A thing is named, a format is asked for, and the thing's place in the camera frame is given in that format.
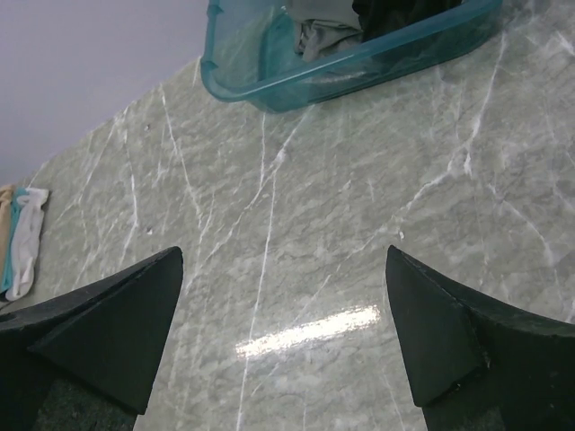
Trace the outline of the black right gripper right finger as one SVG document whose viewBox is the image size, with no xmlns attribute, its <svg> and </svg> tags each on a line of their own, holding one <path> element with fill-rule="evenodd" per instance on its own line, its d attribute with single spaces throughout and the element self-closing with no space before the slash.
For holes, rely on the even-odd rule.
<svg viewBox="0 0 575 431">
<path fill-rule="evenodd" d="M 385 278 L 429 430 L 572 430 L 574 327 L 503 303 L 392 246 Z"/>
</svg>

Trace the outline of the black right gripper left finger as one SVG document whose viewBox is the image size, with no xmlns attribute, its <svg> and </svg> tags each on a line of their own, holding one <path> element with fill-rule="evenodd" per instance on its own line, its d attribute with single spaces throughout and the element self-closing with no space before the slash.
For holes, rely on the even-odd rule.
<svg viewBox="0 0 575 431">
<path fill-rule="evenodd" d="M 1 316 L 3 430 L 131 430 L 183 280 L 178 247 Z"/>
</svg>

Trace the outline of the black t shirt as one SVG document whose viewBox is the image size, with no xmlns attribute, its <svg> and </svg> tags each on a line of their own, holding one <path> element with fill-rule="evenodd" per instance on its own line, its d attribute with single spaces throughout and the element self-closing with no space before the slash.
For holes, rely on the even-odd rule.
<svg viewBox="0 0 575 431">
<path fill-rule="evenodd" d="M 362 41 L 376 39 L 459 6 L 460 0 L 354 0 Z"/>
</svg>

